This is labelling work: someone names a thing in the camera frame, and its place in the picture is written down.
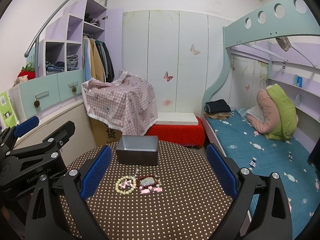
bunk bed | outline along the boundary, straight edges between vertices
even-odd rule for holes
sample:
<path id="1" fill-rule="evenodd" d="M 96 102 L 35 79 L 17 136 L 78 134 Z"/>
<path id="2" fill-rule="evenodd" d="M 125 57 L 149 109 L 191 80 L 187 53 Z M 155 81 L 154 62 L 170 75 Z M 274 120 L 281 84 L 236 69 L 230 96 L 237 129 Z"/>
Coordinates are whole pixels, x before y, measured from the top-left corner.
<path id="1" fill-rule="evenodd" d="M 318 68 L 320 60 L 306 44 L 294 44 L 289 53 L 282 51 L 278 44 L 266 39 L 283 36 L 320 36 L 320 28 L 311 11 L 299 12 L 302 0 L 275 0 L 247 14 L 223 28 L 224 62 L 217 81 L 203 96 L 203 107 L 225 83 L 231 66 L 231 54 L 250 57 L 268 64 L 268 83 L 279 84 L 295 106 L 319 122 L 320 104 L 317 82 L 304 79 L 304 86 L 296 86 L 296 75 L 273 70 L 273 62 L 303 64 Z M 283 6 L 284 15 L 278 7 Z M 268 176 L 277 172 L 284 184 L 292 212 L 293 238 L 303 230 L 320 201 L 319 182 L 316 168 L 309 165 L 309 152 L 303 138 L 291 140 L 268 140 L 257 133 L 246 120 L 233 109 L 233 115 L 226 121 L 213 120 L 202 116 L 204 129 L 210 142 L 215 143 L 222 153 L 233 158 L 239 167 L 250 168 L 254 174 Z M 249 209 L 249 218 L 254 214 L 258 196 L 255 195 Z"/>

dark red beaded bracelet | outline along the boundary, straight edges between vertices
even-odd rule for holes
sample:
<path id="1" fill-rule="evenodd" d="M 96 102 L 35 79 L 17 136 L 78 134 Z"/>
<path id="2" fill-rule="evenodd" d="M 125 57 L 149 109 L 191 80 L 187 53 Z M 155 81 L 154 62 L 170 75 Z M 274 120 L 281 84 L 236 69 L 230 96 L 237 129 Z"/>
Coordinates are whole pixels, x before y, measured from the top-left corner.
<path id="1" fill-rule="evenodd" d="M 143 180 L 143 179 L 145 179 L 145 178 L 148 178 L 148 177 L 153 177 L 153 179 L 155 180 L 155 182 L 154 182 L 153 184 L 148 185 L 148 186 L 142 186 L 142 185 L 140 185 L 140 181 Z M 137 183 L 137 187 L 140 187 L 140 186 L 142 186 L 143 188 L 148 188 L 148 187 L 150 187 L 150 186 L 154 187 L 155 185 L 158 184 L 158 179 L 156 179 L 155 176 L 151 174 L 151 175 L 139 177 L 139 178 L 136 180 L 136 183 Z"/>

metal handrail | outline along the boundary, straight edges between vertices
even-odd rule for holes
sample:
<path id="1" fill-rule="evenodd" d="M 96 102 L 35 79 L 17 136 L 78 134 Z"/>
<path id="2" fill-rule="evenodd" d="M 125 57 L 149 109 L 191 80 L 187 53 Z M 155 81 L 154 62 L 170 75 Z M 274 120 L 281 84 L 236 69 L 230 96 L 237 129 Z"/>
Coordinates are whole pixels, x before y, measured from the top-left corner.
<path id="1" fill-rule="evenodd" d="M 34 44 L 35 45 L 35 67 L 37 68 L 38 67 L 38 54 L 39 54 L 39 37 L 40 37 L 40 34 L 43 32 L 44 28 L 46 28 L 46 26 L 48 25 L 48 23 L 52 20 L 52 18 L 57 14 L 58 11 L 61 10 L 61 8 L 63 6 L 65 6 L 65 4 L 67 2 L 69 2 L 70 0 L 65 0 L 55 11 L 54 13 L 46 20 L 46 22 L 42 25 L 42 27 L 40 28 L 40 30 L 38 31 L 38 33 L 36 34 L 36 36 L 33 38 L 32 42 L 30 43 L 27 51 L 25 52 L 24 54 L 24 57 L 28 57 L 29 56 L 29 53 L 33 47 Z M 107 2 L 108 0 L 105 0 L 104 2 L 104 6 L 107 6 Z"/>

red fabric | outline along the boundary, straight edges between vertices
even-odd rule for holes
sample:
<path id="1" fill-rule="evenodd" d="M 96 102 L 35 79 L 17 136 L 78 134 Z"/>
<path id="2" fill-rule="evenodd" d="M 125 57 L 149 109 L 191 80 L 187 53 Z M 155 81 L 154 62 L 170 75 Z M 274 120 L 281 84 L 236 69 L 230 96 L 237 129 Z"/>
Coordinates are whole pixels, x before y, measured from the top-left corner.
<path id="1" fill-rule="evenodd" d="M 18 77 L 28 76 L 28 80 L 34 79 L 36 77 L 36 74 L 31 71 L 22 70 Z"/>
<path id="2" fill-rule="evenodd" d="M 198 125 L 154 124 L 146 135 L 158 136 L 161 141 L 200 148 L 204 144 L 205 133 L 201 119 L 199 117 L 197 119 Z"/>

blue gripper pad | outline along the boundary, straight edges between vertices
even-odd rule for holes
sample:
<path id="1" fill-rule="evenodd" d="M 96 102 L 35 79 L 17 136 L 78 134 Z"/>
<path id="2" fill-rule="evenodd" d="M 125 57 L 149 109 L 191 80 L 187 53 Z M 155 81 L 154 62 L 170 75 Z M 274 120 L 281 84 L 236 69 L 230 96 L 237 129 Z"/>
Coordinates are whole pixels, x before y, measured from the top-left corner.
<path id="1" fill-rule="evenodd" d="M 235 200 L 238 195 L 236 179 L 217 150 L 211 144 L 207 147 L 207 158 L 224 193 Z"/>
<path id="2" fill-rule="evenodd" d="M 13 133 L 15 138 L 20 138 L 30 132 L 32 129 L 36 128 L 39 125 L 39 118 L 33 116 L 30 119 L 24 121 L 22 124 L 18 125 Z"/>
<path id="3" fill-rule="evenodd" d="M 80 192 L 80 195 L 84 201 L 94 195 L 101 182 L 101 179 L 103 178 L 106 170 L 109 167 L 109 164 L 111 163 L 111 159 L 112 151 L 110 147 L 107 146 L 93 163 L 90 170 L 82 180 L 82 190 Z"/>

